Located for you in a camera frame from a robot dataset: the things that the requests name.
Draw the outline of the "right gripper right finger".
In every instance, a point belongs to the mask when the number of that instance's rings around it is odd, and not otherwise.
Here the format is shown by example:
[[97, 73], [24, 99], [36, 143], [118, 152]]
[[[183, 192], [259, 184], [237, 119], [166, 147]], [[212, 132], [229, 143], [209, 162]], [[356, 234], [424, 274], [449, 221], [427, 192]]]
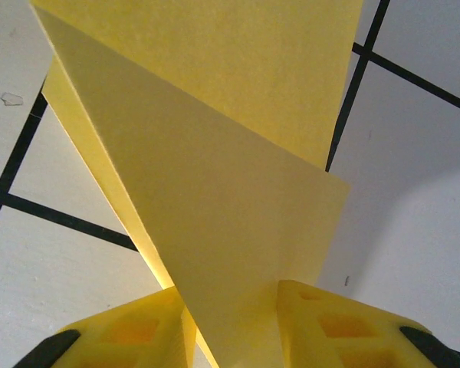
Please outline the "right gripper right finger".
[[278, 325], [286, 367], [460, 367], [414, 320], [298, 281], [278, 283]]

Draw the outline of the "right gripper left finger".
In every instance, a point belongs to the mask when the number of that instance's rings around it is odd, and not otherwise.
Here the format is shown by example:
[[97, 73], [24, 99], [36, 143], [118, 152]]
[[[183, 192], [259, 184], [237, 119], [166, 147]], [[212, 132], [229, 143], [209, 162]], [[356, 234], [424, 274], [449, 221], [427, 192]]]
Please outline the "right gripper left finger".
[[18, 367], [191, 367], [196, 324], [175, 287], [67, 325]]

